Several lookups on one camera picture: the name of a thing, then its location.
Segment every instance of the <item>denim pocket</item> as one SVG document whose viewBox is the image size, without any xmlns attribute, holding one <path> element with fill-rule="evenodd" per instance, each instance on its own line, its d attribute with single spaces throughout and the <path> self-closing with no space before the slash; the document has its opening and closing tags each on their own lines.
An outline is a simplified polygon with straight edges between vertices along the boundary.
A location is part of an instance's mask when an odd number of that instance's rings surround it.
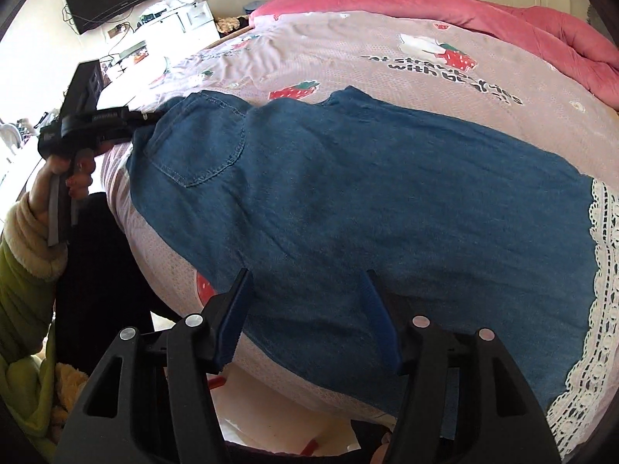
<svg viewBox="0 0 619 464">
<path fill-rule="evenodd" d="M 243 109 L 250 105 L 239 98 L 230 100 L 208 92 L 190 94 L 157 122 L 144 155 L 186 188 L 218 175 L 238 160 L 245 146 Z"/>
</svg>

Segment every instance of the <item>blue gripper pad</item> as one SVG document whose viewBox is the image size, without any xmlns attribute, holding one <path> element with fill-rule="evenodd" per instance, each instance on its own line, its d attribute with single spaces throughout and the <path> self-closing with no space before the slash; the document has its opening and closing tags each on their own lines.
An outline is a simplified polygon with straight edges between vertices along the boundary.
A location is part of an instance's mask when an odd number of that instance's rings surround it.
<svg viewBox="0 0 619 464">
<path fill-rule="evenodd" d="M 216 328 L 217 345 L 213 363 L 219 367 L 219 371 L 232 361 L 254 295 L 253 275 L 248 270 L 242 270 L 225 295 L 231 301 L 227 305 L 227 312 L 222 317 L 220 325 Z"/>
<path fill-rule="evenodd" d="M 399 373 L 403 363 L 400 340 L 395 323 L 381 297 L 381 290 L 374 283 L 376 281 L 379 284 L 378 279 L 374 276 L 373 281 L 372 275 L 372 271 L 361 273 L 361 305 L 371 325 L 383 362 L 394 373 Z"/>
</svg>

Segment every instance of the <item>silver screw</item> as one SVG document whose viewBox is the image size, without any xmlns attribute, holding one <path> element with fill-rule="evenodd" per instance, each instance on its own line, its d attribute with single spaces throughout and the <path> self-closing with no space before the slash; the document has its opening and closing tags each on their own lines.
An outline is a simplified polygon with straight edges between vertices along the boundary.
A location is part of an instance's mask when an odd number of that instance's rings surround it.
<svg viewBox="0 0 619 464">
<path fill-rule="evenodd" d="M 120 332 L 121 340 L 131 340 L 134 336 L 135 336 L 134 328 L 125 328 L 123 331 Z"/>
<path fill-rule="evenodd" d="M 482 328 L 479 330 L 479 338 L 485 340 L 486 342 L 491 342 L 494 340 L 494 331 L 489 330 L 488 328 Z"/>
<path fill-rule="evenodd" d="M 413 324 L 417 328 L 427 328 L 429 326 L 429 319 L 425 316 L 415 316 L 413 318 Z"/>
<path fill-rule="evenodd" d="M 187 316 L 187 318 L 185 318 L 185 324 L 190 328 L 195 328 L 196 326 L 201 325 L 203 321 L 204 319 L 200 316 L 200 314 L 191 314 L 191 316 Z"/>
</svg>

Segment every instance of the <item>green fleece robe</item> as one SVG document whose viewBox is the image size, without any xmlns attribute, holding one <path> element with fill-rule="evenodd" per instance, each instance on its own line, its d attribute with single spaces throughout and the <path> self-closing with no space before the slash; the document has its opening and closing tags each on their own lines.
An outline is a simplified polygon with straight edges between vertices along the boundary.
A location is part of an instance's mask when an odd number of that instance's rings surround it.
<svg viewBox="0 0 619 464">
<path fill-rule="evenodd" d="M 53 327 L 55 281 L 64 271 L 66 246 L 47 246 L 47 227 L 28 207 L 28 195 L 7 215 L 0 244 L 0 396 L 35 448 L 51 462 L 47 438 L 54 402 Z"/>
</svg>

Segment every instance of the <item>black pants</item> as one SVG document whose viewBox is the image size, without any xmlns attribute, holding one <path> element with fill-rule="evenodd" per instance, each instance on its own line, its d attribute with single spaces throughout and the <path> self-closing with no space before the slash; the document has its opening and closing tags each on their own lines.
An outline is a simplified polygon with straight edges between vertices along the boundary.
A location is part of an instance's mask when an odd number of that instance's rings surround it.
<svg viewBox="0 0 619 464">
<path fill-rule="evenodd" d="M 90 375 L 120 330 L 153 331 L 151 311 L 179 319 L 144 279 L 105 194 L 94 193 L 80 209 L 56 286 L 58 361 Z"/>
</svg>

